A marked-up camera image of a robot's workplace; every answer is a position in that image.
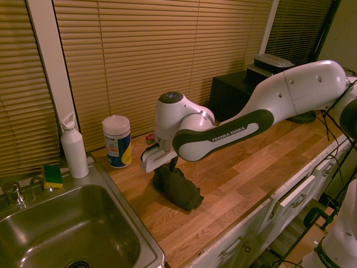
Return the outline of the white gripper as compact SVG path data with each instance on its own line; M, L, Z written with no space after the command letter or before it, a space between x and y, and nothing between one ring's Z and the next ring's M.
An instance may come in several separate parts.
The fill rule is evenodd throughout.
M178 159L179 156L174 151L164 151L159 147L148 147L141 154L141 169L146 173L150 173L170 161L169 170L177 173L176 164Z

